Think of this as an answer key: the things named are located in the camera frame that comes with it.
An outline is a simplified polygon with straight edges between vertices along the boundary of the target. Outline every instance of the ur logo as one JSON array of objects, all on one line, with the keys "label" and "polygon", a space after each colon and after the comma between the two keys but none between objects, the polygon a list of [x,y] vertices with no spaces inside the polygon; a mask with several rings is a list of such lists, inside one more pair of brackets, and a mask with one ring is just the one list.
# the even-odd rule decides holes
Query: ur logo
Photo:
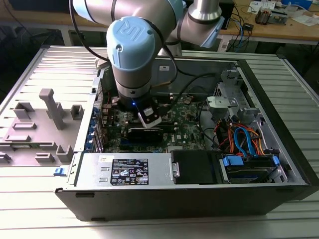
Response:
[{"label": "ur logo", "polygon": [[122,36],[124,36],[127,39],[130,39],[131,41],[136,41],[138,37],[143,32],[144,28],[141,28],[138,25],[130,25],[130,22],[124,21],[120,29],[117,33],[120,33]]}]

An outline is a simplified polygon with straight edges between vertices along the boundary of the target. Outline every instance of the circuit board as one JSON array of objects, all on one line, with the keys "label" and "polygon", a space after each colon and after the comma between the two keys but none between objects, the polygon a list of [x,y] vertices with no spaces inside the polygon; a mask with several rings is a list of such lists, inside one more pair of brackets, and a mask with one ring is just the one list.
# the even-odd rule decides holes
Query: circuit board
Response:
[{"label": "circuit board", "polygon": [[205,149],[205,142],[197,126],[198,103],[183,100],[172,108],[162,123],[152,128],[163,132],[157,143],[127,143],[127,132],[130,128],[143,128],[137,115],[110,109],[104,117],[107,132],[105,152],[152,152],[165,153],[174,149]]}]

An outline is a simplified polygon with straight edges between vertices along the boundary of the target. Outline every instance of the black sticker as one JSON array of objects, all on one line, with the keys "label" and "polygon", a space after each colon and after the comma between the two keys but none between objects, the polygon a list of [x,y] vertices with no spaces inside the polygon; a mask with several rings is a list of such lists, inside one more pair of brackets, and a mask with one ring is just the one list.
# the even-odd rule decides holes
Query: black sticker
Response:
[{"label": "black sticker", "polygon": [[111,184],[121,185],[148,185],[148,159],[114,159],[111,172]]}]

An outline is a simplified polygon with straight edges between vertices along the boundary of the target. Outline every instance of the motherboard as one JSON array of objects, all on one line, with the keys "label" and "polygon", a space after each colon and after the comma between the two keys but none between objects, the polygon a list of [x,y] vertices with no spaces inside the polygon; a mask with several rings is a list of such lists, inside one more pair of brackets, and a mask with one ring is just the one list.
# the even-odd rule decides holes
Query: motherboard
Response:
[{"label": "motherboard", "polygon": [[165,153],[176,149],[205,149],[197,118],[198,102],[192,102],[191,97],[181,98],[171,112],[162,117],[162,122],[151,129],[143,128],[137,112],[123,112],[104,105],[104,152]]}]

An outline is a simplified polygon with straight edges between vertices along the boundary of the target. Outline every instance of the robotic arm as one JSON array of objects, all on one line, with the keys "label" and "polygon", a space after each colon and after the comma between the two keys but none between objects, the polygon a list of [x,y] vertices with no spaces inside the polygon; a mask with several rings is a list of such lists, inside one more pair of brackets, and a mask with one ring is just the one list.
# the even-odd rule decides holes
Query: robotic arm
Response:
[{"label": "robotic arm", "polygon": [[136,107],[146,128],[161,122],[150,95],[153,60],[167,39],[211,47],[224,21],[218,3],[195,0],[187,14],[182,0],[73,0],[80,16],[109,26],[107,51],[121,103]]}]

